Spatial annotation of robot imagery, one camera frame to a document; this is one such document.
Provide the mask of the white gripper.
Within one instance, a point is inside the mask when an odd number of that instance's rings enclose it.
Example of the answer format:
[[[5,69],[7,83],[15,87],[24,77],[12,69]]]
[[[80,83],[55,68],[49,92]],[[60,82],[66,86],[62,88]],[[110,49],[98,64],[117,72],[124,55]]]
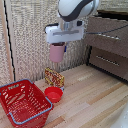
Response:
[[[81,40],[84,35],[84,22],[75,20],[65,22],[63,27],[59,23],[50,24],[45,27],[46,41],[49,44]]]

